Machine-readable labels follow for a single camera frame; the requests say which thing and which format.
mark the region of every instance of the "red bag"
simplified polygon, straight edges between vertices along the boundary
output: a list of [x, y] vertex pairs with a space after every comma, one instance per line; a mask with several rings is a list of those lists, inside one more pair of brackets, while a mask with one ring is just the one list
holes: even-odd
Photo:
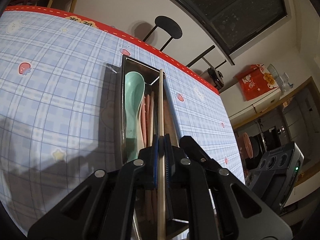
[[278, 87], [264, 65], [251, 65], [250, 69], [236, 75], [247, 101]]

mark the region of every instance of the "red tablecloth border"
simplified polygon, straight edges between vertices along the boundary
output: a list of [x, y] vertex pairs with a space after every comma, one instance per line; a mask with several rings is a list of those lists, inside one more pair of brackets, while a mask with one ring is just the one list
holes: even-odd
[[203, 78], [201, 78], [199, 75], [197, 75], [196, 73], [194, 73], [192, 70], [190, 70], [189, 68], [187, 68], [186, 66], [182, 65], [181, 63], [179, 63], [178, 61], [176, 61], [175, 59], [171, 58], [170, 56], [164, 54], [163, 52], [159, 51], [158, 49], [152, 47], [151, 45], [148, 45], [146, 43], [144, 43], [143, 41], [138, 40], [137, 38], [132, 37], [131, 35], [124, 33], [120, 30], [117, 30], [111, 26], [105, 25], [101, 22], [98, 21], [94, 21], [91, 20], [87, 17], [75, 14], [75, 13], [70, 13], [70, 12], [65, 12], [65, 11], [61, 11], [61, 10], [57, 10], [57, 9], [53, 9], [53, 8], [46, 8], [46, 7], [39, 7], [39, 6], [28, 6], [28, 5], [21, 5], [21, 6], [8, 6], [5, 11], [28, 11], [28, 12], [38, 12], [38, 13], [44, 13], [44, 14], [50, 14], [50, 15], [54, 15], [54, 16], [59, 16], [62, 18], [65, 17], [70, 17], [70, 16], [76, 16], [79, 17], [81, 20], [84, 21], [92, 21], [95, 23], [96, 27], [102, 31], [105, 31], [107, 33], [110, 33], [112, 35], [115, 35], [121, 39], [124, 39], [126, 41], [129, 41], [137, 46], [139, 46], [140, 48], [143, 48], [147, 51], [149, 51], [150, 53], [162, 58], [163, 60], [169, 62], [170, 64], [174, 65], [175, 67], [177, 67], [178, 69], [182, 70], [184, 73], [188, 74], [189, 76], [193, 77], [195, 80], [199, 81], [201, 84], [205, 85], [207, 88], [209, 88], [210, 90], [212, 90], [213, 92], [215, 92], [217, 95], [219, 94], [218, 90], [212, 86], [210, 83], [208, 83], [207, 81], [205, 81]]

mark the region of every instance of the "green spoon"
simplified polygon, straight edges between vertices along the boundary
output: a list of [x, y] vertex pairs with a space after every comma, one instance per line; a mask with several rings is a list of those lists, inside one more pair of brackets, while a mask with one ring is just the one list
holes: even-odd
[[137, 121], [139, 107], [144, 95], [143, 76], [135, 71], [125, 75], [124, 104], [126, 115], [126, 151], [128, 162], [138, 157], [137, 152]]

